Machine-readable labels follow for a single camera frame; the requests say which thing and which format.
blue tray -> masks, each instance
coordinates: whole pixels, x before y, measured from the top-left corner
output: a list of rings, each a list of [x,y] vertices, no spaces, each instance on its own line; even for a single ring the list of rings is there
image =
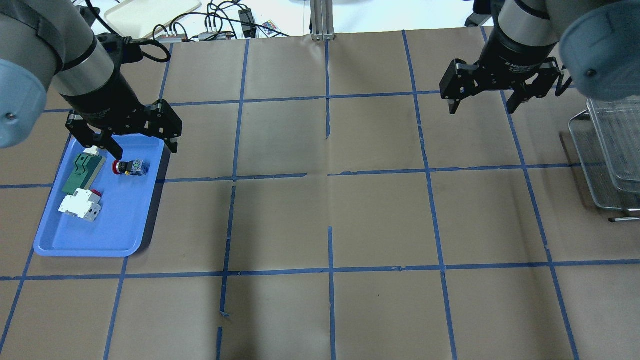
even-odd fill
[[[150,237],[149,233],[145,236],[145,229],[150,225],[149,231],[153,231],[157,209],[151,212],[150,209],[153,210],[152,203],[159,202],[162,185],[158,184],[160,191],[157,191],[156,179],[159,173],[164,177],[166,171],[164,142],[143,135],[114,136],[114,139],[124,150],[124,161],[141,159],[149,164],[147,174],[114,175],[111,171],[114,157],[101,151],[103,156],[107,156],[107,161],[91,189],[102,193],[99,203],[102,211],[94,222],[63,214],[58,211],[66,196],[62,188],[71,174],[76,156],[84,150],[76,139],[71,139],[33,242],[37,254],[122,258],[136,252],[143,239],[146,241]]]

white circuit breaker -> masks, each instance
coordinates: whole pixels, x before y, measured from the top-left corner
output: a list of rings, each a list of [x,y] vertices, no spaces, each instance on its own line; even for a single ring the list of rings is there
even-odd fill
[[[93,222],[98,216],[102,206],[98,202],[102,194],[95,190],[77,189],[73,195],[67,195],[58,211]]]

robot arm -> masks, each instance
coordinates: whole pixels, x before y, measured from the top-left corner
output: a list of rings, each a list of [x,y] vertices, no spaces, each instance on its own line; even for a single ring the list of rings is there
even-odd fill
[[[96,37],[69,0],[1,1],[0,147],[29,136],[53,85],[74,109],[67,129],[83,146],[120,160],[122,148],[111,136],[141,133],[177,152],[180,118],[164,100],[142,105],[120,73],[121,64],[142,60],[140,46],[149,42]]]
[[[478,11],[492,14],[495,27],[477,62],[455,59],[444,74],[440,96],[451,114],[485,90],[512,89],[509,113],[546,96],[561,74],[548,57],[558,42],[585,96],[640,94],[640,0],[476,0]]]

green block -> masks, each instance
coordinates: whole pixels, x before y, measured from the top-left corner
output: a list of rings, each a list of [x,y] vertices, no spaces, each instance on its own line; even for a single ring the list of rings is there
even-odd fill
[[[91,155],[85,152],[79,154],[74,161],[74,171],[69,175],[62,192],[73,195],[77,189],[89,190],[106,160],[100,155]]]

black power supply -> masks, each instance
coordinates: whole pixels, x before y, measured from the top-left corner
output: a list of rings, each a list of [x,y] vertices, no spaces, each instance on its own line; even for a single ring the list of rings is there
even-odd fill
[[[240,15],[240,21],[243,22],[242,32],[244,33],[244,38],[255,38],[257,28],[254,25],[245,24],[245,23],[255,24],[255,20],[253,19],[253,13],[251,12],[251,9],[245,8],[242,10],[238,10],[238,15]]]

